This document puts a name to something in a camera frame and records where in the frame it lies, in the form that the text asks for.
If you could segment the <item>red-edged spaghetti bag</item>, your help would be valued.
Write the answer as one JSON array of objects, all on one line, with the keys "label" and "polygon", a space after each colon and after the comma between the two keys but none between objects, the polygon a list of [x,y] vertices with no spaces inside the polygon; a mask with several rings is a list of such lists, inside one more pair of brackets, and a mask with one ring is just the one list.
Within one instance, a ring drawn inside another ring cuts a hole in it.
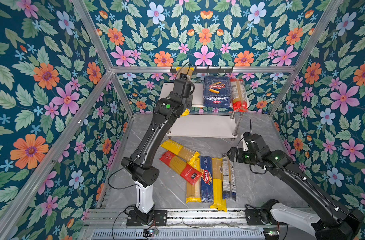
[{"label": "red-edged spaghetti bag", "polygon": [[248,112],[248,98],[246,96],[245,83],[242,79],[231,79],[232,108],[235,112]]}]

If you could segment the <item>blue Barilla pasta bag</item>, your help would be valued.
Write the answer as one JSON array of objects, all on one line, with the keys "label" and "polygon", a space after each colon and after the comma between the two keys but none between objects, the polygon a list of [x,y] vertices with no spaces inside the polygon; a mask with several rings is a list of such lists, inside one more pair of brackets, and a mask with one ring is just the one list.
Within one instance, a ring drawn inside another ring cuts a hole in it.
[{"label": "blue Barilla pasta bag", "polygon": [[228,76],[205,76],[203,82],[203,106],[208,108],[229,108],[231,86]]}]

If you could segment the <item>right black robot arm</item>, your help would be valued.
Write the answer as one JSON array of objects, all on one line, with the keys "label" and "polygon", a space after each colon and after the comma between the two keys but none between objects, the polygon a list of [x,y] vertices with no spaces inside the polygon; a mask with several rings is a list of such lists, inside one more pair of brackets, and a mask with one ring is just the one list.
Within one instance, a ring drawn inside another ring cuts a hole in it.
[{"label": "right black robot arm", "polygon": [[293,159],[281,150],[271,151],[261,135],[246,132],[242,148],[226,153],[232,162],[258,166],[291,187],[313,210],[312,213],[288,207],[270,199],[259,209],[263,224],[285,223],[318,240],[353,240],[363,224],[364,214],[349,210],[302,173]]}]

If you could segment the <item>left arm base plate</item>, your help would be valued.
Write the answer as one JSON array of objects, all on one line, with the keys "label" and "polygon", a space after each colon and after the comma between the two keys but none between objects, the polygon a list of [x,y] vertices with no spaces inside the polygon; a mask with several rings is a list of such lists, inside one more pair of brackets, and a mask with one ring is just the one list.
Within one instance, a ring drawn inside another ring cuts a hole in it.
[{"label": "left arm base plate", "polygon": [[168,211],[151,210],[149,213],[143,213],[140,210],[130,210],[127,217],[126,226],[128,227],[150,227],[152,225],[166,226]]}]

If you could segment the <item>red spaghetti bag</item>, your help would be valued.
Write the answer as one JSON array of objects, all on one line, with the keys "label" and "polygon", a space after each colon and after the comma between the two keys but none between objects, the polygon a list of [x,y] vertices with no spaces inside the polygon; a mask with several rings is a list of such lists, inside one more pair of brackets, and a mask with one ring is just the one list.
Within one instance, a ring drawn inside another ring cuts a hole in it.
[{"label": "red spaghetti bag", "polygon": [[201,178],[201,173],[190,166],[186,161],[182,160],[170,151],[165,152],[159,158],[161,162],[166,164],[175,173],[180,175],[187,183],[194,186]]}]

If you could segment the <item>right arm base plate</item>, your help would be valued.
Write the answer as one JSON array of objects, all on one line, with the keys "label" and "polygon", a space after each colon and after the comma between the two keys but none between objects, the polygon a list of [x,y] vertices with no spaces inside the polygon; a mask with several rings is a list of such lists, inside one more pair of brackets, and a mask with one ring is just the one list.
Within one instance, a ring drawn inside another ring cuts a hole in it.
[{"label": "right arm base plate", "polygon": [[260,210],[252,208],[251,206],[245,207],[245,219],[248,225],[265,225],[265,226],[285,226],[285,223],[276,221],[268,210]]}]

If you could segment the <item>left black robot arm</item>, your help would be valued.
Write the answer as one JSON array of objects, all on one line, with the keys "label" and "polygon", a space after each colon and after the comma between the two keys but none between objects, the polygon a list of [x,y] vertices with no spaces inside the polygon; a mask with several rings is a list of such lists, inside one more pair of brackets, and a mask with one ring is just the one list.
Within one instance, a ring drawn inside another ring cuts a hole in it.
[{"label": "left black robot arm", "polygon": [[167,97],[157,101],[151,123],[138,147],[122,166],[130,173],[137,187],[136,209],[143,214],[154,211],[153,184],[160,171],[152,166],[155,154],[176,120],[191,106],[194,84],[188,74],[179,74]]}]

